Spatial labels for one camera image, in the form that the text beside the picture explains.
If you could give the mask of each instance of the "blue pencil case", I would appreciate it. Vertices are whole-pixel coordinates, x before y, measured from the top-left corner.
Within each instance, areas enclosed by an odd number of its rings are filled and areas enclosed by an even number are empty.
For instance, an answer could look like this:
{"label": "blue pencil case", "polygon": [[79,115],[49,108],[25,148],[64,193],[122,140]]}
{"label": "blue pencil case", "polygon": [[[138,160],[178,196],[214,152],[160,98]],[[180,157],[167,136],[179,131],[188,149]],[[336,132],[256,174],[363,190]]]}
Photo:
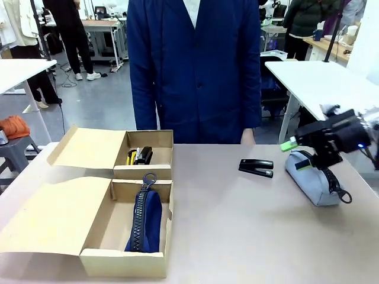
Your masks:
{"label": "blue pencil case", "polygon": [[285,169],[312,203],[315,206],[337,205],[341,202],[350,204],[352,196],[343,189],[331,170],[315,167],[296,169],[297,163],[311,159],[310,153],[293,150],[285,162]]}
{"label": "blue pencil case", "polygon": [[133,226],[125,251],[159,252],[162,203],[159,194],[149,186],[142,186],[134,204]]}

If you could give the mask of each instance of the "orange cloth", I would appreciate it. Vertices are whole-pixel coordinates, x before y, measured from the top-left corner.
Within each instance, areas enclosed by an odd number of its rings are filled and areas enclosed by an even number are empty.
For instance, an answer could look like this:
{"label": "orange cloth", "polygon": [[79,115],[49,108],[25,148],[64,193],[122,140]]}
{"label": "orange cloth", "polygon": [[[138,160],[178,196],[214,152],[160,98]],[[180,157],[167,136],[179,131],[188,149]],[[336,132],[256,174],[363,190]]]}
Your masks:
{"label": "orange cloth", "polygon": [[5,135],[9,140],[30,135],[28,125],[18,115],[13,115],[5,120],[0,120],[0,127],[4,129]]}

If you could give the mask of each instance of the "navy blue jacket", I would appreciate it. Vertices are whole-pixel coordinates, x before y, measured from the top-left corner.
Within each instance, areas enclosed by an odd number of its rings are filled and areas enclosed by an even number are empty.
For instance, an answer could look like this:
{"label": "navy blue jacket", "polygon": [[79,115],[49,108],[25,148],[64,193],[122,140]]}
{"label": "navy blue jacket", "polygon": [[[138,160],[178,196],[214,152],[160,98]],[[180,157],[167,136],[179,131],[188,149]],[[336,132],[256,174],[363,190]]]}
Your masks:
{"label": "navy blue jacket", "polygon": [[201,0],[194,28],[183,0],[130,0],[130,79],[138,130],[175,143],[239,144],[261,122],[257,0]]}

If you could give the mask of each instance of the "gray pouch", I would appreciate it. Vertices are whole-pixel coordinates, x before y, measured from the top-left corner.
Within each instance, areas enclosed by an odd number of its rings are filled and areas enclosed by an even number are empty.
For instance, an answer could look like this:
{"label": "gray pouch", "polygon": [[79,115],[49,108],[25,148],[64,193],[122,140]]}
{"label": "gray pouch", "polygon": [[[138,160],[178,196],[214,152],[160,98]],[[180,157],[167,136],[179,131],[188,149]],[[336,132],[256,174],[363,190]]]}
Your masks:
{"label": "gray pouch", "polygon": [[315,206],[337,205],[340,202],[350,204],[352,197],[343,189],[331,170],[319,170],[310,167],[296,169],[296,164],[311,159],[312,155],[306,151],[293,150],[285,162],[285,169],[308,196]]}

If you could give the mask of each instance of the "gray plastic stool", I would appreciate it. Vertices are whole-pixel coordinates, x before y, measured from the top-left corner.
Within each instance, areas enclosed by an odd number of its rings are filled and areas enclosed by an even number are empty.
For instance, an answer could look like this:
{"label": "gray plastic stool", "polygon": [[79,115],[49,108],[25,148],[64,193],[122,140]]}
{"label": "gray plastic stool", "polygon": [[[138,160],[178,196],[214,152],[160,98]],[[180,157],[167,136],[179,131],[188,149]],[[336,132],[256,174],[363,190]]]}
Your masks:
{"label": "gray plastic stool", "polygon": [[[25,150],[31,145],[38,154],[40,150],[30,136],[12,139],[8,144],[0,146],[0,157],[5,158],[5,162],[0,166],[0,173],[6,168],[10,171],[21,173],[36,155],[26,156]],[[0,185],[10,185],[14,179],[0,179]]]}

